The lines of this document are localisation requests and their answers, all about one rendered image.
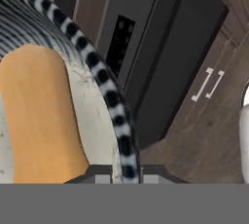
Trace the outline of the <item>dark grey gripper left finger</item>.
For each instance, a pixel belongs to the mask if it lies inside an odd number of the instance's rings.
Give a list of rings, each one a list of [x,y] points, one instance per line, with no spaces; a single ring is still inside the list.
[[[112,167],[108,165],[90,165],[86,173],[69,180],[69,183],[110,184]]]

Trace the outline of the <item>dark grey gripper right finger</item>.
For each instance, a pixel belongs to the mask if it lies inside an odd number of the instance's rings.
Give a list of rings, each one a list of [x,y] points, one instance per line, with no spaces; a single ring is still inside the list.
[[[143,165],[142,174],[144,184],[188,184],[188,181],[169,173],[164,165]]]

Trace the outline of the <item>white bowl with black-spotted rim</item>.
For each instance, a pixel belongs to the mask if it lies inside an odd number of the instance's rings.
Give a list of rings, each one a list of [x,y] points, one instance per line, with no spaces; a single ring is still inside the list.
[[[65,61],[89,163],[107,169],[113,183],[141,182],[129,107],[85,33],[51,0],[0,0],[0,61],[24,44],[48,47]]]

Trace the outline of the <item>orange squash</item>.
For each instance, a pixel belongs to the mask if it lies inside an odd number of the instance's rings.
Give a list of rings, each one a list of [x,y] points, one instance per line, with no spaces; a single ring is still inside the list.
[[[16,184],[65,183],[85,174],[69,78],[54,50],[25,44],[0,62],[0,94],[10,132]]]

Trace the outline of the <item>white rounded object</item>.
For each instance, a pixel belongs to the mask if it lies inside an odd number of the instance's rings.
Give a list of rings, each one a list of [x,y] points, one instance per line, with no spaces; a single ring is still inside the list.
[[[242,175],[244,182],[249,184],[249,81],[245,84],[242,92],[239,117],[239,141]]]

